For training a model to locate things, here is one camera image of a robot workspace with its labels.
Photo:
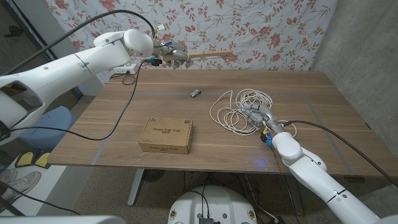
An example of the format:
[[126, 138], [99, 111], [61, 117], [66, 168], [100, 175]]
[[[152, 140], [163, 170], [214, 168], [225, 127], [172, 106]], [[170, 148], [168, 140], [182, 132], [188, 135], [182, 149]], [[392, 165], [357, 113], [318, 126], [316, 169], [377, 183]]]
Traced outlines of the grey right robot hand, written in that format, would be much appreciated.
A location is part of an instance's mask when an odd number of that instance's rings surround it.
[[276, 134], [285, 132], [271, 109], [266, 105], [253, 104], [242, 109], [243, 115], [254, 124], [262, 124], [270, 128]]

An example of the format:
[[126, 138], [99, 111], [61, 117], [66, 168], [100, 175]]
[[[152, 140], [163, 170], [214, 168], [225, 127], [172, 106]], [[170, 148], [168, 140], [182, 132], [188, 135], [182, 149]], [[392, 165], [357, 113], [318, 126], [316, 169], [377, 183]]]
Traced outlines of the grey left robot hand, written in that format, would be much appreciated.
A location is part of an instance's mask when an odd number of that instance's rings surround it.
[[152, 66], [159, 67], [164, 63], [175, 70], [186, 63], [189, 67], [192, 60], [181, 43], [155, 40], [153, 44], [152, 56], [154, 59], [150, 63]]

